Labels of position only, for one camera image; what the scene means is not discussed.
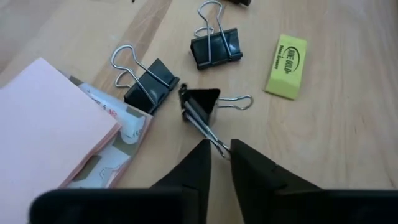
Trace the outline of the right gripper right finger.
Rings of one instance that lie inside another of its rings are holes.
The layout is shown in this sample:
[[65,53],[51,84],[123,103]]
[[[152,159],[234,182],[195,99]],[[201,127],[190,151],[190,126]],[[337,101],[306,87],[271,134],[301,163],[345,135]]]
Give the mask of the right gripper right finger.
[[397,224],[395,190],[323,189],[238,139],[230,156],[245,223]]

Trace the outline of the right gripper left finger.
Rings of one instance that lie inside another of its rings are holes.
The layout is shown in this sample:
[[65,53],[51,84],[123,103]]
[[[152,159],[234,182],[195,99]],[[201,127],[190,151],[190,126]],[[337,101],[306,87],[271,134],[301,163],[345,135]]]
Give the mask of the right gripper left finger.
[[211,146],[202,140],[168,174],[148,188],[58,189],[37,197],[30,223],[205,223]]

